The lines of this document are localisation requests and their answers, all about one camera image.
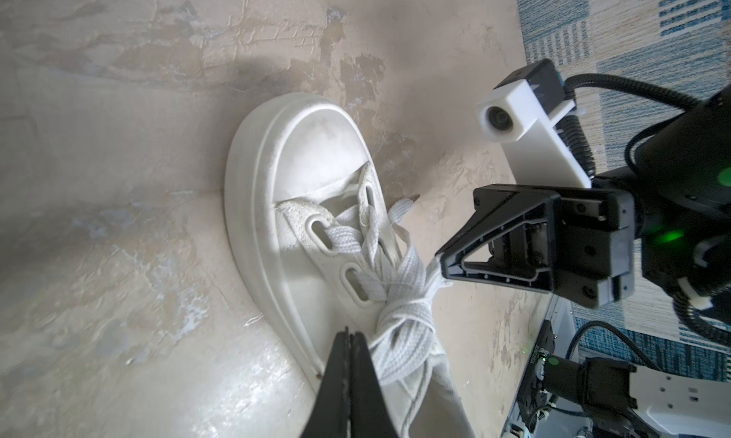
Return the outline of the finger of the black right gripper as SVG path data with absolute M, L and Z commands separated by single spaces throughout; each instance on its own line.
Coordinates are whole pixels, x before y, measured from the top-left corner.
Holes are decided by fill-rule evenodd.
M 553 293 L 559 192 L 489 185 L 474 190 L 473 204 L 472 217 L 437 251 L 443 277 Z

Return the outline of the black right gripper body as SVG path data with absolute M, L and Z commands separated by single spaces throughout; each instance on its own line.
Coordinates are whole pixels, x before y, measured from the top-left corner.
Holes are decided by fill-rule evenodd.
M 635 289 L 635 205 L 613 189 L 561 189 L 554 293 L 590 310 Z

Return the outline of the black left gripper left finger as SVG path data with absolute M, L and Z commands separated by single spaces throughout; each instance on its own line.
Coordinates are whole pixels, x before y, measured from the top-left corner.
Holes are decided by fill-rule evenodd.
M 335 335 L 302 438 L 350 436 L 350 332 Z

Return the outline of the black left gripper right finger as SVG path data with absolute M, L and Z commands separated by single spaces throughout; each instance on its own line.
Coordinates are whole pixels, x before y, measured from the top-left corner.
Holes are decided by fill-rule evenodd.
M 365 335 L 350 335 L 350 436 L 397 438 Z

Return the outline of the white sneaker shoe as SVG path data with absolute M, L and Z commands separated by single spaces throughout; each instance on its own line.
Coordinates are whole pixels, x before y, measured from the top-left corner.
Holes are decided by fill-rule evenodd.
M 290 93 L 254 109 L 231 143 L 224 204 L 228 239 L 247 290 L 319 388 L 338 331 L 375 331 L 381 306 L 367 299 L 349 256 L 326 228 L 355 203 L 358 173 L 373 165 L 352 118 L 319 95 Z M 470 437 L 454 381 L 434 381 L 407 437 Z

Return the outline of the white shoelace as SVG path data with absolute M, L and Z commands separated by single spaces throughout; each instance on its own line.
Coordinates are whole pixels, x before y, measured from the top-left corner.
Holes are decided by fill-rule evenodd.
M 356 262 L 357 283 L 382 308 L 367 344 L 391 421 L 407 437 L 433 382 L 451 381 L 432 312 L 437 291 L 447 283 L 435 263 L 424 264 L 401 224 L 412 201 L 387 209 L 370 164 L 360 169 L 354 190 L 354 205 L 325 233 L 333 251 Z

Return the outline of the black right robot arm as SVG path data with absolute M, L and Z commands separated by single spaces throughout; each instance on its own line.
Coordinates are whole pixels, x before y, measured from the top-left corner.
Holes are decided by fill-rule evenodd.
M 475 190 L 474 215 L 439 250 L 446 278 L 552 293 L 596 309 L 633 293 L 637 275 L 706 340 L 730 343 L 730 93 L 706 101 L 638 89 L 680 114 L 636 135 L 626 166 L 597 176 L 579 159 L 564 83 L 519 79 L 479 108 L 512 185 Z M 729 384 L 643 365 L 559 355 L 544 324 L 517 397 L 535 433 L 558 400 L 597 437 L 730 433 Z

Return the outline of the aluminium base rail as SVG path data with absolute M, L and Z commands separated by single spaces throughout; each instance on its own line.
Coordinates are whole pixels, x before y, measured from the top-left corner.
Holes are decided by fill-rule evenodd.
M 568 343 L 576 331 L 571 304 L 552 296 L 546 309 L 534 314 L 538 333 L 528 341 L 529 358 L 519 388 L 510 408 L 503 437 L 536 437 L 542 422 L 548 422 L 550 393 L 544 389 L 544 367 L 553 355 L 565 358 Z

